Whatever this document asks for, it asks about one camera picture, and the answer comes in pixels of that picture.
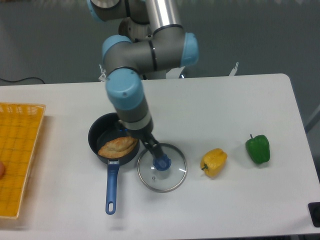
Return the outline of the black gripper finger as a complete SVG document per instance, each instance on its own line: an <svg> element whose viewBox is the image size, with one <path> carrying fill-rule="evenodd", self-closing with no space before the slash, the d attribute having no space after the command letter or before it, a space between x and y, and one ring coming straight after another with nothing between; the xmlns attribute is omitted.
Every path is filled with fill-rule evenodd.
<svg viewBox="0 0 320 240"><path fill-rule="evenodd" d="M165 155L162 150L161 144L151 133L144 134L141 141L145 148L149 150L154 159L160 159Z"/></svg>

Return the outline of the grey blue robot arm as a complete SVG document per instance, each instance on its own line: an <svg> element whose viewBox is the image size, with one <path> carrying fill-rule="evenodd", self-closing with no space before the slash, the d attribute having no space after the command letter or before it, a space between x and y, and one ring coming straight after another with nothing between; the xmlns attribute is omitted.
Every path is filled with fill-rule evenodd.
<svg viewBox="0 0 320 240"><path fill-rule="evenodd" d="M122 125L142 141L155 159L164 152L153 137L153 120L142 86L142 76L194 65L199 60L196 36L185 32L174 0L89 0L91 15L102 22L132 20L150 29L143 39L108 37L102 45L106 92Z"/></svg>

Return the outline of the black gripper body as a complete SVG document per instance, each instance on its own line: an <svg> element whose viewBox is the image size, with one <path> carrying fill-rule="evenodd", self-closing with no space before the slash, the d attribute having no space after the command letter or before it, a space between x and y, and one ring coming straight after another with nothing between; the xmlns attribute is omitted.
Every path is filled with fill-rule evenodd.
<svg viewBox="0 0 320 240"><path fill-rule="evenodd" d="M132 129L125 127L124 123L121 120L118 120L116 122L116 128L124 136L130 136L135 139L140 139L143 143L155 143L156 142L156 139L152 135L152 131L154 128L154 124L153 124L152 119L144 127L137 129L137 130L132 130Z"/></svg>

